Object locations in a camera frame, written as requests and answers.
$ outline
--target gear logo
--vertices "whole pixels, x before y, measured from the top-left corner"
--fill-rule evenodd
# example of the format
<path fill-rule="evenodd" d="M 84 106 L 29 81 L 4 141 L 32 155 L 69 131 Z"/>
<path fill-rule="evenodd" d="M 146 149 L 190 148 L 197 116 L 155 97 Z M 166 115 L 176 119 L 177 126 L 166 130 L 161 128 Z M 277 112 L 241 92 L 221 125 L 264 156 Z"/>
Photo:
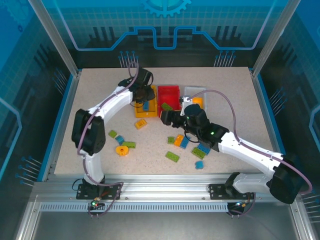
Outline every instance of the gear logo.
<path fill-rule="evenodd" d="M 11 17 L 22 25 L 29 16 L 29 5 L 27 0 L 0 0 L 0 8 L 6 7 Z"/>
<path fill-rule="evenodd" d="M 191 4 L 191 0 L 142 0 L 145 10 L 149 10 L 150 14 L 156 14 L 157 17 L 174 14 L 180 14 L 181 10 L 186 10 L 187 4 Z"/>

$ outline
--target transparent wall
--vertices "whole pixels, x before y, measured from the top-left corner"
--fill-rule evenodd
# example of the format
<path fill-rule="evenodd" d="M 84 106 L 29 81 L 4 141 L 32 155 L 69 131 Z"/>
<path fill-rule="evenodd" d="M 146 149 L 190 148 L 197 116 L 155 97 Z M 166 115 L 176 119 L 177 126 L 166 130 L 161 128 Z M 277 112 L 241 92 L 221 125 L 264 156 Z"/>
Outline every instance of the transparent wall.
<path fill-rule="evenodd" d="M 307 176 L 320 172 L 320 2 L 302 0 L 261 77 L 286 152 L 297 154 Z"/>
<path fill-rule="evenodd" d="M 287 0 L 43 2 L 79 68 L 252 67 Z"/>
<path fill-rule="evenodd" d="M 12 240 L 70 73 L 28 1 L 0 0 L 0 33 L 0 239 Z"/>

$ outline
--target yellow lego brick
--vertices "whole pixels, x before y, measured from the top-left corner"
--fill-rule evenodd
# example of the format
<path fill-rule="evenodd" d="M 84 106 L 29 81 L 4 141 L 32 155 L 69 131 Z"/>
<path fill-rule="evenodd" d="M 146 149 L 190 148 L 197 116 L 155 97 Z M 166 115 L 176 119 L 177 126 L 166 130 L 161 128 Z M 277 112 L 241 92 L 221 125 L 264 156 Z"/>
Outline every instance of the yellow lego brick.
<path fill-rule="evenodd" d="M 202 99 L 202 97 L 192 98 L 192 103 L 199 104 L 200 108 L 204 109 L 204 100 Z"/>
<path fill-rule="evenodd" d="M 182 136 L 182 135 L 178 135 L 177 137 L 176 137 L 176 139 L 175 139 L 175 141 L 174 141 L 174 145 L 175 146 L 177 146 L 177 147 L 180 147 L 180 144 L 181 144 L 181 142 L 182 142 L 182 140 L 184 139 L 184 136 Z"/>
<path fill-rule="evenodd" d="M 141 119 L 141 120 L 137 121 L 134 125 L 135 125 L 136 129 L 139 130 L 140 128 L 142 128 L 145 125 L 147 125 L 147 122 L 146 122 L 146 120 Z"/>

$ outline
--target red container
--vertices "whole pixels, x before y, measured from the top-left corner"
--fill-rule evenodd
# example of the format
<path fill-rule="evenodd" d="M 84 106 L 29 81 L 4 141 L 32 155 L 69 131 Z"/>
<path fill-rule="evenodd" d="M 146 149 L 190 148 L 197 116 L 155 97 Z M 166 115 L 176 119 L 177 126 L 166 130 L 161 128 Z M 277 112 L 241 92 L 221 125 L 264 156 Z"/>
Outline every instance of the red container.
<path fill-rule="evenodd" d="M 160 118 L 163 103 L 168 104 L 173 110 L 180 110 L 180 89 L 177 85 L 158 86 L 158 116 Z"/>

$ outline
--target table surface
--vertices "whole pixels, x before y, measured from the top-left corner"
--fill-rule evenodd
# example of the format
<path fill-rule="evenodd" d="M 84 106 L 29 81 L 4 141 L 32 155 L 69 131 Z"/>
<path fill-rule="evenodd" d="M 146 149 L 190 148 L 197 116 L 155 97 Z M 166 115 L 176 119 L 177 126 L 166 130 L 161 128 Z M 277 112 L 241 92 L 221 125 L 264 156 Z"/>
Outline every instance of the table surface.
<path fill-rule="evenodd" d="M 237 134 L 262 148 L 272 149 L 258 98 L 247 67 L 175 67 L 146 68 L 154 75 L 155 85 L 201 86 L 223 92 L 232 102 L 236 114 Z M 82 161 L 77 156 L 71 133 L 75 113 L 87 110 L 111 94 L 119 81 L 128 78 L 123 68 L 83 69 L 64 133 L 54 173 L 82 174 Z M 207 117 L 211 122 L 233 131 L 233 116 L 228 103 L 220 95 L 207 93 Z M 183 135 L 183 130 L 165 126 L 158 117 L 147 117 L 147 125 L 137 130 L 135 110 L 127 105 L 111 118 L 105 127 L 106 144 L 101 151 L 101 165 L 105 174 L 207 174 L 258 172 L 253 166 L 227 154 L 210 151 L 203 159 L 204 168 L 195 169 L 200 160 L 191 151 L 198 144 L 189 143 L 186 149 L 167 144 L 168 136 Z M 110 130 L 122 135 L 125 141 L 136 142 L 127 156 L 116 154 L 118 143 L 108 136 Z M 167 159 L 171 151 L 180 156 L 177 163 Z"/>

